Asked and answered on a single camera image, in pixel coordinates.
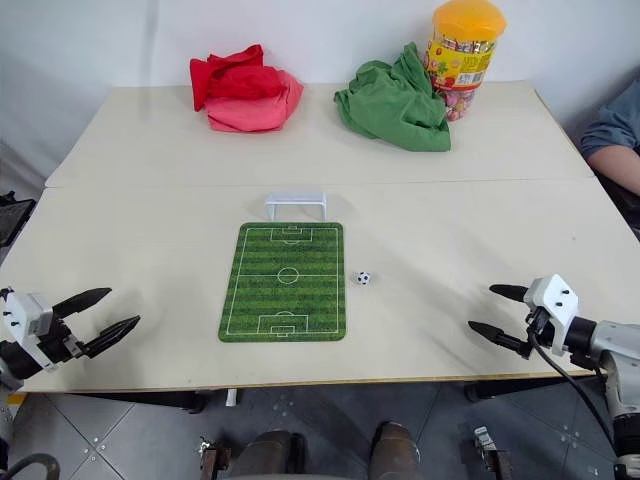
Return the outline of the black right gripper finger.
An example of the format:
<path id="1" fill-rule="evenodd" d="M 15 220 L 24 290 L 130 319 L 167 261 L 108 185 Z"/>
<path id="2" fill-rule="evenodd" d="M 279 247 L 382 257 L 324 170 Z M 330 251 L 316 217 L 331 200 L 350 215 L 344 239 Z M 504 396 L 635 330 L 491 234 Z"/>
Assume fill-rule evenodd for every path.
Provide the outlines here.
<path id="1" fill-rule="evenodd" d="M 489 286 L 489 290 L 492 293 L 495 293 L 507 299 L 523 303 L 528 288 L 526 286 L 519 285 L 492 284 Z"/>
<path id="2" fill-rule="evenodd" d="M 468 321 L 468 326 L 491 343 L 513 351 L 522 358 L 528 358 L 531 354 L 528 341 L 508 335 L 498 327 L 477 321 Z"/>

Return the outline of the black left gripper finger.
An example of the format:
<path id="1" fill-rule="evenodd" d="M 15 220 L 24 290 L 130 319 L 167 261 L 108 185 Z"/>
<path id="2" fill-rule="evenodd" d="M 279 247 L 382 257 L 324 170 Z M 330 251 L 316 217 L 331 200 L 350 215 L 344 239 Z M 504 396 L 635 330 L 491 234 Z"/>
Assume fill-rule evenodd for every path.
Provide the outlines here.
<path id="1" fill-rule="evenodd" d="M 56 316 L 80 313 L 100 302 L 111 291 L 109 287 L 86 290 L 54 305 L 52 311 Z"/>
<path id="2" fill-rule="evenodd" d="M 88 358 L 98 356 L 124 339 L 136 327 L 140 319 L 141 317 L 136 315 L 107 327 L 95 339 L 83 344 L 82 353 Z"/>

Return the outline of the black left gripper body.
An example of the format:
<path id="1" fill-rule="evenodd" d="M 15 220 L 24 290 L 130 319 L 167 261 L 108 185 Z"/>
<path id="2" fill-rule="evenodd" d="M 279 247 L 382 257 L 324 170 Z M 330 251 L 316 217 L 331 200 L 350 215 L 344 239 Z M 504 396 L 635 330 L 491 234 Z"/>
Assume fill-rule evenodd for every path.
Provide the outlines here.
<path id="1" fill-rule="evenodd" d="M 93 357 L 88 345 L 78 340 L 56 313 L 51 316 L 47 332 L 37 338 L 37 346 L 52 365 L 57 366 L 73 358 Z"/>

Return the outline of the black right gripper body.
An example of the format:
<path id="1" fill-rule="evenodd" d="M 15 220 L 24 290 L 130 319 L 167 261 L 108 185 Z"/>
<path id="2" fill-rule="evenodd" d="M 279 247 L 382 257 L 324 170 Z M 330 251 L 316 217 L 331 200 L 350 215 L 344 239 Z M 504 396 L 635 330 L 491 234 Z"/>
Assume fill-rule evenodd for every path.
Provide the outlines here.
<path id="1" fill-rule="evenodd" d="M 549 360 L 549 356 L 543 350 L 541 339 L 547 334 L 554 337 L 554 327 L 550 324 L 550 314 L 543 307 L 533 307 L 526 317 L 527 339 L 520 350 L 520 357 L 529 360 L 531 353 L 535 351 L 543 360 Z"/>

